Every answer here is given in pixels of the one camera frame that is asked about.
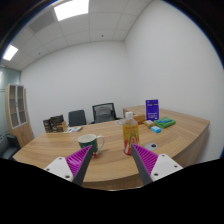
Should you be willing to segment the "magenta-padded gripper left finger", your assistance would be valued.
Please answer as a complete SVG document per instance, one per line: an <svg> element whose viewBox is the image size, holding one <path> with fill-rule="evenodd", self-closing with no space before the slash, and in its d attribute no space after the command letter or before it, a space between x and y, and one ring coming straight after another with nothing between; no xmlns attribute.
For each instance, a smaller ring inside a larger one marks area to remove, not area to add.
<svg viewBox="0 0 224 224"><path fill-rule="evenodd" d="M57 157L45 171L81 186L92 155L92 146L84 147L68 157Z"/></svg>

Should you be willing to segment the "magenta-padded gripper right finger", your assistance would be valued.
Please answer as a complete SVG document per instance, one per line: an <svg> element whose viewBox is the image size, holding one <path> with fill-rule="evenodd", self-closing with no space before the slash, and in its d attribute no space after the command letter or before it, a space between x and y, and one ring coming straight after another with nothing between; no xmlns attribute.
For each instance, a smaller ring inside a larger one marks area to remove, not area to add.
<svg viewBox="0 0 224 224"><path fill-rule="evenodd" d="M157 155L135 144L131 146L131 155L136 163L143 185L148 185L182 169L182 166L167 154Z"/></svg>

